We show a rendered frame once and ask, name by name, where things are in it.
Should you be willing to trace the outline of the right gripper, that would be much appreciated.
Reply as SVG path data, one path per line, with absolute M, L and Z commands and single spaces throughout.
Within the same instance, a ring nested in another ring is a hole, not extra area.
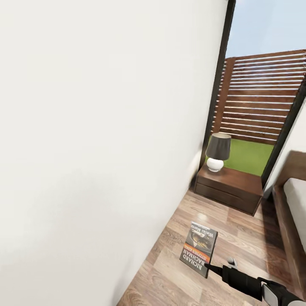
M 248 274 L 242 273 L 233 268 L 223 265 L 223 267 L 214 266 L 206 264 L 205 267 L 209 268 L 211 271 L 217 273 L 222 277 L 222 281 L 229 284 L 230 287 L 239 290 L 240 292 L 247 294 L 247 277 Z

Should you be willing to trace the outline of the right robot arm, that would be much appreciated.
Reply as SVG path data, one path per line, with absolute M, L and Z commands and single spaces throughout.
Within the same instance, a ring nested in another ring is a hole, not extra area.
M 205 267 L 222 277 L 222 281 L 240 292 L 250 295 L 262 302 L 262 298 L 270 306 L 306 306 L 306 302 L 289 292 L 287 287 L 272 280 L 258 277 L 254 278 L 239 271 L 237 259 L 228 256 L 228 266 L 209 265 Z

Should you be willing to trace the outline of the hardback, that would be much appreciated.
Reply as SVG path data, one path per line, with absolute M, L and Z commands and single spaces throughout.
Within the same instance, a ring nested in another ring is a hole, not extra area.
M 207 279 L 218 232 L 192 221 L 179 260 Z

